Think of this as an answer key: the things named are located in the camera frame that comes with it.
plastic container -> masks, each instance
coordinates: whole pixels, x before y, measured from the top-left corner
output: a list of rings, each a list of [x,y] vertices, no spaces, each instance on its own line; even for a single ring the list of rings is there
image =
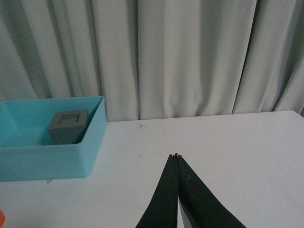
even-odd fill
[[[0,102],[0,181],[88,176],[105,132],[104,105],[102,96]],[[80,109],[90,115],[82,141],[52,145],[54,114]]]
[[[2,227],[2,225],[4,224],[5,221],[5,216],[2,213],[2,211],[0,210],[0,227]]]

blue box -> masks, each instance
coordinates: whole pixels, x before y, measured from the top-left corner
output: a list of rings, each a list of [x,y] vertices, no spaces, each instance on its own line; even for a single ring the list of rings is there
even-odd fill
[[[102,96],[0,102],[0,181],[88,176],[105,133],[104,105]],[[54,114],[78,109],[90,115],[82,141],[53,145]]]

curtain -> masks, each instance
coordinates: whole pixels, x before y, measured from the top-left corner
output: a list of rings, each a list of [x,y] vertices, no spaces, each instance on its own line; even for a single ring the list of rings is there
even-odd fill
[[[304,0],[2,0],[0,101],[105,96],[108,121],[294,110]]]

white table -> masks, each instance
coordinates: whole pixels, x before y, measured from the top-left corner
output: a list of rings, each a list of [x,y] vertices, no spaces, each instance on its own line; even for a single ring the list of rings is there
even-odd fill
[[[303,228],[303,137],[292,111],[108,123],[89,177],[0,182],[3,228],[135,228],[170,153],[247,228]]]

orange object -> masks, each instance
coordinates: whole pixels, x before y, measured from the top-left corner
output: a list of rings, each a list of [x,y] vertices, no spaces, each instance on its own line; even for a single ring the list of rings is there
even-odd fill
[[[0,210],[0,227],[2,227],[4,221],[5,221],[5,216],[3,212]]]

